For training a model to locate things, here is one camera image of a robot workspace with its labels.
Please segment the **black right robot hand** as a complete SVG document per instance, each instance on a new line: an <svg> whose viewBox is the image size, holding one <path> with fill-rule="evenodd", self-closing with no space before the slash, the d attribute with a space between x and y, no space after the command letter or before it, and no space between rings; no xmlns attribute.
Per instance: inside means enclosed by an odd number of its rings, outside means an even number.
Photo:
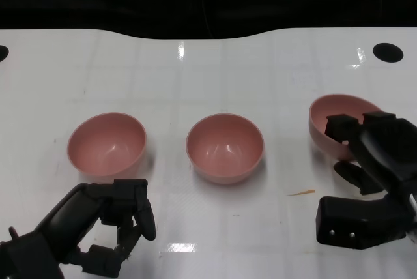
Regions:
<svg viewBox="0 0 417 279"><path fill-rule="evenodd" d="M363 114L363 121L346 115L327 117L324 134L347 148L382 189L397 195L416 193L416 126L393 113Z"/></svg>

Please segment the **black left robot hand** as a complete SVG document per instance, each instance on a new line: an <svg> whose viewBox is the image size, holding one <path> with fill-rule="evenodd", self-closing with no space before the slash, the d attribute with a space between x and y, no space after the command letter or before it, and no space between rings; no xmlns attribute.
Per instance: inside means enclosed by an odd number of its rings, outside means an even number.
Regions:
<svg viewBox="0 0 417 279"><path fill-rule="evenodd" d="M36 231L44 236L59 263L79 265L89 274L117 278L138 240L156 238L147 187L145 179L81 183L48 213ZM117 228L117 245L114 249L92 245L88 252L82 252L78 244L98 220Z"/></svg>

